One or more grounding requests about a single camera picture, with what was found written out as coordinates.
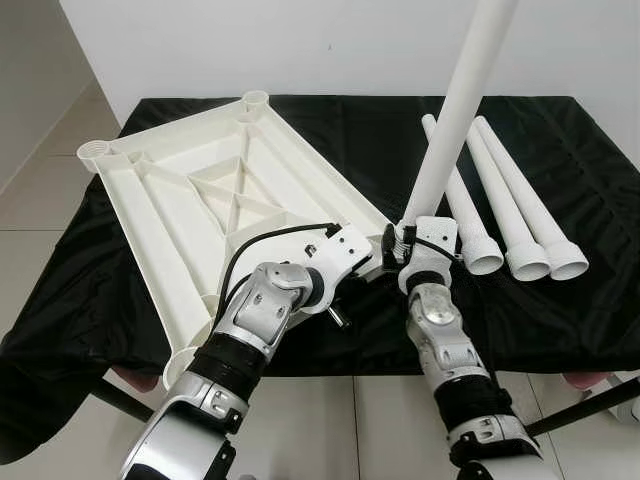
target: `pvc pipe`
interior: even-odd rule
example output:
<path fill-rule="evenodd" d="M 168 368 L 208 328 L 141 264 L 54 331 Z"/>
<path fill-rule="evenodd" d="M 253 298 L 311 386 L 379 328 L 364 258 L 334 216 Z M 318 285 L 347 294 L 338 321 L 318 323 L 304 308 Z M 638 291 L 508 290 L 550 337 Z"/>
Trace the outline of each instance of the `pvc pipe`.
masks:
<path fill-rule="evenodd" d="M 480 0 L 478 3 L 400 230 L 404 225 L 415 225 L 418 216 L 435 214 L 482 100 L 484 85 L 516 4 L 516 0 Z"/>
<path fill-rule="evenodd" d="M 473 124 L 467 134 L 467 144 L 507 246 L 505 257 L 511 273 L 523 282 L 544 277 L 549 273 L 545 250 L 533 240 L 509 187 Z"/>
<path fill-rule="evenodd" d="M 551 266 L 551 278 L 569 280 L 582 275 L 589 268 L 589 262 L 580 247 L 567 239 L 487 120 L 478 117 L 473 124 L 491 153 L 534 238 L 545 248 Z"/>
<path fill-rule="evenodd" d="M 430 113 L 422 117 L 422 126 L 431 142 L 436 128 L 436 119 Z M 454 167 L 445 190 L 453 218 L 458 223 L 462 240 L 462 258 L 474 275 L 493 273 L 502 267 L 503 257 L 496 241 L 489 236 L 476 210 L 471 195 L 458 169 Z"/>

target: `pipe socket end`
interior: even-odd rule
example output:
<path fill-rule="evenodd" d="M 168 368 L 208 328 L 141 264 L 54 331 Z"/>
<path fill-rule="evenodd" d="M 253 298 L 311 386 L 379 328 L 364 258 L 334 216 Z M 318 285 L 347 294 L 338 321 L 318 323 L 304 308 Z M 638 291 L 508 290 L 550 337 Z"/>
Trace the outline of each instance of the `pipe socket end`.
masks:
<path fill-rule="evenodd" d="M 551 278 L 554 280 L 571 280 L 589 268 L 589 261 L 573 242 L 557 242 L 549 245 L 545 251 L 551 266 Z"/>
<path fill-rule="evenodd" d="M 473 275 L 488 275 L 504 263 L 500 247 L 491 237 L 473 238 L 463 243 L 462 258 Z"/>
<path fill-rule="evenodd" d="M 521 282 L 539 280 L 549 274 L 549 260 L 541 245 L 535 242 L 520 243 L 506 253 L 511 274 Z"/>

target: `white plastic panel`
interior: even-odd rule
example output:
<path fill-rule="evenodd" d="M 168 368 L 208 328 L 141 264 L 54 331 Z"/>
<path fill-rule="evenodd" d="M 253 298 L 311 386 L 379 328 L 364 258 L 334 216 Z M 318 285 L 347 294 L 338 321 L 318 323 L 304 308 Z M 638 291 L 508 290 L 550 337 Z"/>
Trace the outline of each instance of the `white plastic panel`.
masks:
<path fill-rule="evenodd" d="M 378 253 L 388 220 L 267 100 L 250 92 L 223 107 L 78 150 L 105 184 L 162 320 L 173 353 L 166 387 L 185 367 L 179 352 L 206 339 L 229 260 L 250 238 L 294 225 L 351 223 Z M 323 239 L 318 231 L 260 242 L 240 257 L 231 284 L 260 262 L 303 262 L 305 246 Z M 359 272 L 379 265 L 376 255 Z"/>

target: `black fabric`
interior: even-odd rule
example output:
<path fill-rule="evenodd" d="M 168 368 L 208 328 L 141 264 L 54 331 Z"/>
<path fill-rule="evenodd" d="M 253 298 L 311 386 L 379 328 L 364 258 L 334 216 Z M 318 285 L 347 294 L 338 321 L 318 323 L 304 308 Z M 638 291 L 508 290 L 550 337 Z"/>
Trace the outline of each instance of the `black fabric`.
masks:
<path fill-rule="evenodd" d="M 122 135 L 229 101 L 143 100 Z M 275 96 L 271 105 L 391 221 L 400 218 L 426 148 L 420 117 L 437 114 L 442 98 Z M 453 297 L 481 355 L 498 369 L 528 372 L 640 368 L 640 175 L 571 98 L 488 97 L 480 113 L 591 262 L 567 282 L 520 283 L 506 267 L 479 277 L 484 308 L 453 271 Z M 466 149 L 458 165 L 500 241 Z M 440 213 L 448 213 L 446 203 Z M 356 285 L 342 303 L 351 329 L 340 330 L 327 315 L 304 322 L 287 333 L 265 374 L 420 373 L 393 277 Z M 25 452 L 35 448 L 109 366 L 160 374 L 168 355 L 142 276 L 94 178 L 0 346 L 2 442 L 21 435 Z M 30 412 L 28 427 L 18 425 Z"/>

